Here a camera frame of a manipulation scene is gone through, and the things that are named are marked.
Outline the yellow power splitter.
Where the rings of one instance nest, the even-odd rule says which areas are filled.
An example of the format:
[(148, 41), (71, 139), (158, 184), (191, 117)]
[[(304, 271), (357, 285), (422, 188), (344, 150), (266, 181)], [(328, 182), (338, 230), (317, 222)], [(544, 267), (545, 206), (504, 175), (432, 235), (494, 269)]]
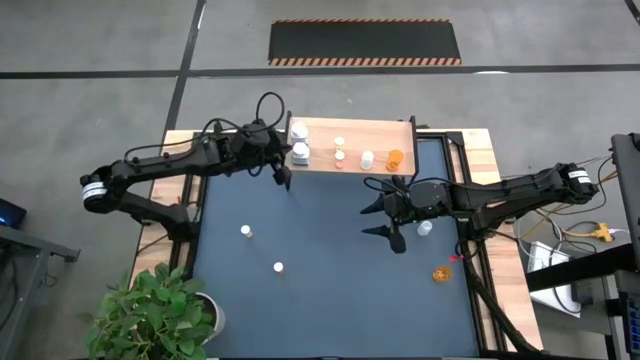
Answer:
[(601, 242), (610, 243), (615, 240), (615, 237), (606, 223), (597, 223), (596, 228), (586, 234), (589, 238), (598, 239)]

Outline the green leafy plant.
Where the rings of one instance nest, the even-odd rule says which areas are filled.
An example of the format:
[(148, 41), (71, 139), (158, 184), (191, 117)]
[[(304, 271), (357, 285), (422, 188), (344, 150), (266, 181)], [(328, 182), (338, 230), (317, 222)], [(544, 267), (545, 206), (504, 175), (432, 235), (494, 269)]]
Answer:
[(133, 280), (110, 286), (85, 338), (89, 360), (207, 360), (202, 342), (212, 334), (212, 317), (203, 314), (204, 282), (184, 268), (158, 264)]

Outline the grey metal desk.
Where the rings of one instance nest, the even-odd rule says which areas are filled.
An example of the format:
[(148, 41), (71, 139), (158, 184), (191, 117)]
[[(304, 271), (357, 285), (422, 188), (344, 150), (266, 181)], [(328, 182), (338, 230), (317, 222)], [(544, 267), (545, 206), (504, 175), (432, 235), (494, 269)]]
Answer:
[(0, 300), (0, 360), (12, 360), (51, 256), (76, 262), (80, 250), (0, 226), (0, 279), (9, 272), (6, 311)]

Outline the wooden shelf black metal frame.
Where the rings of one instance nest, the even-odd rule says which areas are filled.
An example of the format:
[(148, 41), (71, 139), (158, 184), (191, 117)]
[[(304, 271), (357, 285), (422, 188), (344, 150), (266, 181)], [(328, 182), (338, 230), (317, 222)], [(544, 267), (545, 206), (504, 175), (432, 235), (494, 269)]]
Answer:
[[(292, 163), (292, 150), (286, 156), (285, 165), (292, 173), (291, 189), (301, 182), (309, 181), (318, 175), (335, 177), (337, 175), (364, 176), (414, 176), (419, 172), (419, 155), (417, 150), (417, 128), (414, 120), (368, 120), (349, 118), (303, 117), (289, 115), (286, 125), (287, 142), (294, 145), (290, 136), (290, 126), (295, 122), (304, 122), (309, 130), (310, 165), (296, 166)], [(341, 151), (345, 153), (344, 167), (335, 167), (334, 138), (341, 136), (345, 145)], [(391, 150), (398, 149), (404, 153), (403, 162), (396, 172), (386, 169), (386, 161)], [(362, 170), (361, 156), (364, 151), (372, 151), (375, 155), (373, 167)]]

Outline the white flat box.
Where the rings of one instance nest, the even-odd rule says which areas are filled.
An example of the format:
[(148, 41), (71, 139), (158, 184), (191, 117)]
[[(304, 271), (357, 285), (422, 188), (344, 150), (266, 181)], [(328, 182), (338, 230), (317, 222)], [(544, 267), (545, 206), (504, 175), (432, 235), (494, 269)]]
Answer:
[[(533, 242), (528, 251), (527, 272), (535, 272), (552, 265), (568, 262), (570, 256), (554, 250), (552, 247), (541, 243)], [(573, 300), (570, 285), (562, 285), (544, 290), (531, 291), (531, 299), (539, 304), (548, 306), (575, 318), (581, 316), (582, 305)]]

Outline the blue-grey table mat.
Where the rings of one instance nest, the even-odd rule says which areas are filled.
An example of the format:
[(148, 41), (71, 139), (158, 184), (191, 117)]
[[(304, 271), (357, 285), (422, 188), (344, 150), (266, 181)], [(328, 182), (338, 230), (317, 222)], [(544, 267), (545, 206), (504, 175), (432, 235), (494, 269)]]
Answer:
[[(465, 273), (450, 263), (455, 221), (427, 236), (402, 228), (407, 249), (362, 233), (387, 223), (360, 211), (376, 198), (362, 177), (314, 176), (287, 191), (270, 173), (209, 180), (193, 274), (223, 309), (208, 343), (223, 358), (474, 357)], [(249, 225), (252, 238), (240, 231)], [(284, 273), (273, 264), (282, 262)], [(446, 265), (453, 275), (434, 282)]]

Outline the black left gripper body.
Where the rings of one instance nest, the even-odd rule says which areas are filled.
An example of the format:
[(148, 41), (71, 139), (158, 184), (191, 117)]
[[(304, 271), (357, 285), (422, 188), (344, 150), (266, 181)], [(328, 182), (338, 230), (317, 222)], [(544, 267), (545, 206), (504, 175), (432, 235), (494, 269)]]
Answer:
[(246, 125), (243, 135), (249, 145), (250, 158), (246, 165), (250, 173), (260, 173), (266, 166), (271, 168), (272, 164), (284, 165), (290, 151), (281, 153), (275, 148), (277, 141), (287, 142), (284, 133), (276, 130), (273, 125), (267, 125), (263, 119), (256, 119)]

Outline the black desk frame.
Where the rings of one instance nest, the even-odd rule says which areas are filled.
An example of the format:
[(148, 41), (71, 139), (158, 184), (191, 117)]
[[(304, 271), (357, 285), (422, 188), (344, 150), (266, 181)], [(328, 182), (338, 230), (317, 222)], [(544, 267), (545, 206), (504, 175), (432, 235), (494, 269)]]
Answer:
[(640, 255), (634, 246), (620, 245), (526, 275), (530, 290), (544, 290), (581, 280), (614, 275), (619, 297), (608, 312), (621, 316), (625, 349), (632, 360), (640, 360)]

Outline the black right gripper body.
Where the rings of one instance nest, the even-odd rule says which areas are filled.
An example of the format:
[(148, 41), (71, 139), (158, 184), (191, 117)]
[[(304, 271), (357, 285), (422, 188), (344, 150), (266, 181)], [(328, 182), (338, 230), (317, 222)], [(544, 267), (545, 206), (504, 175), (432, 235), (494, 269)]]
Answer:
[(452, 200), (445, 184), (425, 181), (409, 185), (394, 176), (383, 182), (383, 193), (383, 209), (391, 221), (386, 237), (396, 254), (406, 251), (401, 226), (452, 212)]

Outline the white plant pot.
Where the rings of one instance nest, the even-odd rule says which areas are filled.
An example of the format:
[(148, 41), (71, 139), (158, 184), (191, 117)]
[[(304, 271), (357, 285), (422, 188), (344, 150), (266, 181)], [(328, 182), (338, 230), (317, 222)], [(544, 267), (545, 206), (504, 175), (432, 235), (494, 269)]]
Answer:
[(226, 314), (223, 309), (209, 295), (202, 292), (197, 292), (196, 298), (204, 302), (203, 314), (207, 314), (212, 317), (210, 323), (213, 328), (213, 332), (202, 342), (202, 344), (206, 344), (223, 331), (226, 324)]

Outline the black aluminium table frame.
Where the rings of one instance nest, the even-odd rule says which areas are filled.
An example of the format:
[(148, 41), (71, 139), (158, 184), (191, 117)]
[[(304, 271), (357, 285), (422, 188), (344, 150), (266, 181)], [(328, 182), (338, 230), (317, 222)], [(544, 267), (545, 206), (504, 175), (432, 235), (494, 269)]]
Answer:
[[(453, 175), (458, 182), (469, 178), (485, 184), (500, 179), (497, 161), (491, 137), (487, 129), (419, 129), (421, 138), (444, 137), (444, 148), (451, 153)], [(188, 178), (184, 175), (156, 181), (153, 195), (169, 203), (196, 201), (204, 203), (199, 197), (205, 193), (205, 181), (199, 177)], [(519, 263), (519, 245), (510, 238), (513, 227), (503, 224), (493, 237), (481, 245), (469, 247), (479, 252), (473, 259), (475, 271), (483, 278), (501, 309), (510, 317), (514, 327), (533, 347), (543, 348), (539, 325), (534, 313), (533, 303), (529, 299), (526, 286), (525, 269)], [(515, 346), (499, 327), (496, 318), (490, 313), (479, 295), (471, 296), (471, 304), (479, 314), (478, 333), (485, 339), (489, 350), (514, 351)]]

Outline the black hazard-striped floor mat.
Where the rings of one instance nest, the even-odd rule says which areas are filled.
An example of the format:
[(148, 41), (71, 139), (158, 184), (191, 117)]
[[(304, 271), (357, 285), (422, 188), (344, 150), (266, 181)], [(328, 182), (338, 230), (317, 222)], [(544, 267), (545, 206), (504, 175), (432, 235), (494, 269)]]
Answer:
[(462, 64), (446, 18), (281, 19), (271, 24), (271, 66), (393, 67)]

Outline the dark grey monitor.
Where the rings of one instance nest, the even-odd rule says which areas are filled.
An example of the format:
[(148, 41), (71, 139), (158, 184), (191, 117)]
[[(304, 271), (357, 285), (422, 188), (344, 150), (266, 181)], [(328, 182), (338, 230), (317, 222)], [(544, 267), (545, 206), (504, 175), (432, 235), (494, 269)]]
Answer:
[(640, 262), (640, 133), (613, 135), (611, 144), (631, 244)]

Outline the black device blue light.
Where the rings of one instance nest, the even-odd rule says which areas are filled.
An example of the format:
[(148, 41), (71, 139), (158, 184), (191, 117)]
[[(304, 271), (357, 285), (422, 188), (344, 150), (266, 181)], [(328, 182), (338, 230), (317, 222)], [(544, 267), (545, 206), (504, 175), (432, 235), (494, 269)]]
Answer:
[(24, 208), (0, 198), (0, 225), (20, 229), (26, 214)]

